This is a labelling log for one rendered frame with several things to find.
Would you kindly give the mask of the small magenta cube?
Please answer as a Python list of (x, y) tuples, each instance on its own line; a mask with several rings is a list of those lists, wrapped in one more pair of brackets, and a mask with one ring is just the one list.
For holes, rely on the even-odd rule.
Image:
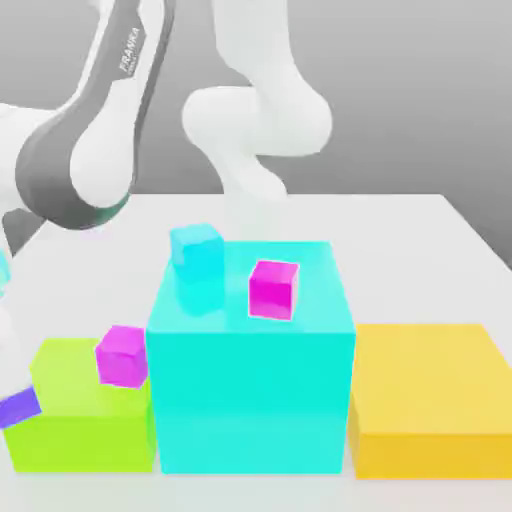
[(298, 297), (300, 265), (258, 260), (248, 282), (251, 317), (291, 321)]
[(145, 332), (140, 327), (112, 326), (95, 347), (99, 382), (139, 389), (148, 377)]

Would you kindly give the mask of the small cyan cube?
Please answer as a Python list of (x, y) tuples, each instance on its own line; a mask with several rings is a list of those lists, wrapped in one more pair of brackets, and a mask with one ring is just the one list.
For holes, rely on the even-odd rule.
[(180, 285), (220, 282), (225, 274), (225, 243), (209, 223), (170, 231), (171, 262)]

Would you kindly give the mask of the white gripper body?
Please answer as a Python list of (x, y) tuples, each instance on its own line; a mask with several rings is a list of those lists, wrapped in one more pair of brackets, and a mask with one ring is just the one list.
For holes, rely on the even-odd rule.
[(0, 306), (0, 401), (32, 385), (29, 362), (7, 310)]

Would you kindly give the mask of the small purple cube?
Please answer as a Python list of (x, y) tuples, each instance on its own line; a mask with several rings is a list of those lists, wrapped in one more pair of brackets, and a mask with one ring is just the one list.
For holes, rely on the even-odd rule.
[(35, 389), (26, 389), (0, 400), (0, 429), (6, 429), (41, 413)]

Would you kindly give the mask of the large yellow box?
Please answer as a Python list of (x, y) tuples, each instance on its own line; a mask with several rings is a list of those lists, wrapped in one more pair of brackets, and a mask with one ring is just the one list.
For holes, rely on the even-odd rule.
[(476, 324), (360, 324), (348, 417), (365, 480), (512, 480), (512, 366)]

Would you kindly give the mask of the large cyan box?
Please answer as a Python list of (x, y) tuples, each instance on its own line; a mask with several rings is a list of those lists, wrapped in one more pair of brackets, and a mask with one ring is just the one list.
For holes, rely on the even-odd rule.
[[(291, 320), (250, 316), (259, 260), (298, 265)], [(167, 266), (146, 327), (162, 471), (339, 473), (355, 327), (331, 245), (230, 241), (225, 262), (206, 283)]]

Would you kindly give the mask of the large green box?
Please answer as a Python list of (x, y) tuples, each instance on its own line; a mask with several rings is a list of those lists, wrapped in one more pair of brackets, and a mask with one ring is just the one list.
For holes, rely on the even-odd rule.
[(156, 434), (150, 382), (102, 385), (96, 339), (50, 338), (31, 364), (42, 413), (4, 430), (18, 472), (150, 472)]

